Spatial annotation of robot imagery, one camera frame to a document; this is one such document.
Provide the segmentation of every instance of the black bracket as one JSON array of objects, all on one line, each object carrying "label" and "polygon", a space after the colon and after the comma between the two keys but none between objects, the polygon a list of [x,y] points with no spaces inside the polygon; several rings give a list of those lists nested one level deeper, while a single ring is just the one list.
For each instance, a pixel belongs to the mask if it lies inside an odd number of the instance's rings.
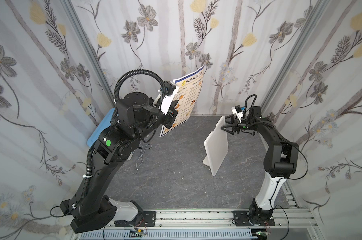
[{"label": "black bracket", "polygon": [[[236,223],[236,227],[252,227],[254,225],[252,225],[249,222],[248,219],[248,213],[249,211],[233,211],[233,217],[234,217],[234,223]],[[266,221],[268,223],[269,226],[274,226],[275,225],[275,221],[272,219],[268,219]],[[259,226],[266,226],[265,223],[261,223]]]},{"label": "black bracket", "polygon": [[155,211],[144,211],[144,220],[142,221],[142,223],[140,225],[138,225],[139,227],[145,227],[145,225],[147,227],[154,227],[156,224],[156,212]]},{"label": "black bracket", "polygon": [[168,91],[166,93],[167,96],[171,96],[173,94],[173,91],[176,89],[176,86],[171,84],[169,81],[164,81],[166,90]]},{"label": "black bracket", "polygon": [[224,130],[232,135],[234,135],[234,133],[240,133],[239,121],[234,117],[234,114],[225,117],[225,122],[229,125],[222,126],[221,130]]}]

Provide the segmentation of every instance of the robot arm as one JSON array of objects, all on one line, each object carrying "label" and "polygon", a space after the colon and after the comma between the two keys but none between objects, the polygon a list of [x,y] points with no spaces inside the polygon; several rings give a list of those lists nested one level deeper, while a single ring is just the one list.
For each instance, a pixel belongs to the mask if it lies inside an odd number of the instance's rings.
[{"label": "robot arm", "polygon": [[[248,116],[246,116],[247,101],[251,97],[254,97],[254,100],[249,108]],[[262,116],[261,108],[254,106],[256,98],[256,95],[249,96],[244,108],[239,105],[233,107],[233,114],[226,117],[226,123],[229,125],[225,125],[221,129],[232,135],[240,133],[240,131],[246,132],[246,130],[257,131],[269,146],[264,158],[266,171],[264,182],[260,193],[253,199],[249,207],[248,220],[252,225],[257,226],[270,220],[274,201],[281,185],[296,171],[299,146],[297,143],[285,139],[275,129],[272,121]]]},{"label": "robot arm", "polygon": [[[136,74],[154,77],[161,85],[161,97],[153,106],[154,100],[144,93],[129,93],[119,99],[122,83]],[[61,203],[65,215],[73,215],[71,227],[75,233],[97,230],[113,219],[117,208],[104,195],[111,179],[124,164],[130,153],[138,148],[141,140],[164,125],[170,128],[174,123],[178,101],[171,103],[167,114],[163,114],[161,101],[171,95],[176,87],[153,72],[133,70],[124,74],[115,88],[116,108],[111,126],[104,129],[87,154],[86,174],[76,194]]]}]

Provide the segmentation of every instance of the white cutting board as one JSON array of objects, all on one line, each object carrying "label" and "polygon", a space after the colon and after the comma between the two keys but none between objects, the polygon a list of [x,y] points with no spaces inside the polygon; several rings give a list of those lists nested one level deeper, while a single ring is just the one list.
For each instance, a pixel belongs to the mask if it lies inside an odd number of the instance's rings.
[{"label": "white cutting board", "polygon": [[204,141],[206,157],[203,164],[210,167],[213,176],[216,175],[229,150],[226,132],[221,130],[225,124],[225,117],[222,116],[217,122],[216,128]]}]

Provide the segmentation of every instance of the menu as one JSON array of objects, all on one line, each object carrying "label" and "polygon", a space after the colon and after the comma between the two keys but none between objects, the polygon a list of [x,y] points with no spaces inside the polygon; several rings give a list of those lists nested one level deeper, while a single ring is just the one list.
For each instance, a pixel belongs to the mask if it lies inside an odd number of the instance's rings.
[{"label": "menu", "polygon": [[193,73],[173,80],[174,84],[179,87],[177,94],[173,98],[173,101],[178,100],[178,104],[175,107],[178,114],[170,129],[162,126],[161,133],[159,135],[160,137],[164,136],[172,129],[188,120],[190,117],[203,85],[204,67],[205,65],[201,66]]}]

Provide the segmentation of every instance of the floor surface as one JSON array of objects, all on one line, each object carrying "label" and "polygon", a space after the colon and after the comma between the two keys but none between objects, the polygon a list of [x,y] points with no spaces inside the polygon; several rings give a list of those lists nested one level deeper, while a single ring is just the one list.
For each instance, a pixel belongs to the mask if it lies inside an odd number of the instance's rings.
[{"label": "floor surface", "polygon": [[[204,141],[219,119],[190,117],[164,137],[159,128],[137,174],[140,149],[116,173],[106,195],[135,200],[143,209],[249,208],[265,177],[266,150],[257,133],[228,134],[229,152],[213,177],[203,164]],[[281,190],[275,204],[288,207]]]}]

